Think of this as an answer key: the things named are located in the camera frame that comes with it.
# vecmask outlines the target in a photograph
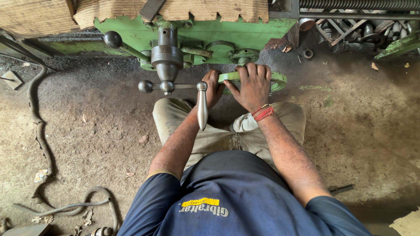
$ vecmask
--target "flexible hose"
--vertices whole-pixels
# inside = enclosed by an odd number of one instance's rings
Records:
[[[109,204],[110,208],[111,208],[111,212],[112,212],[112,216],[113,216],[113,233],[111,236],[115,235],[117,233],[118,230],[118,216],[117,216],[117,212],[115,209],[115,205],[114,202],[112,200],[111,194],[110,192],[102,187],[96,186],[96,187],[92,187],[90,188],[82,197],[82,202],[81,203],[75,203],[75,204],[70,204],[64,207],[60,207],[60,208],[53,208],[51,207],[49,204],[47,204],[43,198],[41,197],[41,195],[39,194],[39,188],[41,185],[45,184],[47,181],[51,180],[54,177],[54,168],[53,168],[53,160],[52,160],[52,155],[50,153],[50,149],[48,148],[48,144],[45,140],[45,135],[44,135],[44,126],[45,126],[45,121],[43,121],[39,115],[39,106],[38,106],[38,99],[37,99],[37,95],[36,95],[36,91],[37,91],[37,87],[40,81],[42,81],[42,79],[44,79],[45,75],[47,74],[47,71],[50,67],[48,67],[47,65],[45,65],[45,63],[39,59],[38,57],[36,57],[35,55],[33,55],[32,53],[30,53],[28,50],[26,50],[25,48],[23,48],[22,46],[20,46],[19,44],[17,44],[16,42],[13,42],[10,39],[7,39],[3,36],[0,36],[0,43],[7,46],[8,48],[14,50],[15,52],[37,62],[41,67],[42,70],[37,74],[37,76],[35,76],[28,84],[28,90],[27,90],[27,96],[28,96],[28,101],[29,101],[29,111],[31,113],[31,116],[33,118],[33,120],[35,121],[36,125],[37,125],[37,138],[36,140],[39,142],[42,152],[47,160],[47,175],[42,179],[42,181],[40,181],[38,183],[38,185],[35,187],[34,193],[32,195],[33,199],[37,200],[37,204],[41,205],[44,209],[46,209],[46,212],[37,212],[34,211],[28,207],[22,206],[20,204],[12,204],[12,207],[15,207],[17,209],[20,209],[22,211],[31,213],[33,215],[37,215],[37,216],[45,216],[48,214],[55,214],[58,216],[72,216],[72,215],[76,215],[78,213],[80,213],[83,209],[83,207],[86,206],[97,206],[97,205],[102,205],[104,203]],[[87,202],[89,196],[91,193],[94,192],[101,192],[105,195],[106,199],[104,201],[101,202]],[[63,211],[66,210],[68,208],[73,208],[76,207],[76,209],[71,210],[71,211]]]
[[[299,8],[351,10],[420,10],[420,0],[300,0]]]

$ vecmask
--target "dirty trousers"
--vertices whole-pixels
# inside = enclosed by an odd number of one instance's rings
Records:
[[[302,145],[306,124],[303,109],[291,102],[275,102],[272,107],[286,129]],[[190,111],[191,109],[184,102],[172,98],[163,98],[155,103],[153,118],[162,145]],[[235,132],[214,128],[207,124],[204,131],[198,131],[185,169],[212,152],[243,150],[257,155],[277,171],[264,135],[250,113],[237,118],[234,121],[233,130]]]

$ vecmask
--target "bolt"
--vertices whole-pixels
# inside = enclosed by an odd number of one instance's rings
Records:
[[[146,28],[150,29],[153,24],[151,22],[143,22],[144,26],[146,26]]]
[[[184,24],[182,25],[185,29],[191,29],[192,28],[192,24],[188,21],[184,22]]]

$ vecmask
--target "navy blue t-shirt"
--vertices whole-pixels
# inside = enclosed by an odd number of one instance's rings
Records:
[[[281,176],[246,151],[214,152],[184,171],[159,173],[140,187],[118,236],[371,236],[338,200],[305,208]]]

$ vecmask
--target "steel handle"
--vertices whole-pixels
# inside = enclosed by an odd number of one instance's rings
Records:
[[[200,129],[201,131],[203,131],[206,128],[207,119],[209,116],[208,109],[207,109],[207,97],[206,97],[207,83],[204,81],[197,83],[197,89],[198,89],[197,119],[198,119],[198,125],[200,126]]]

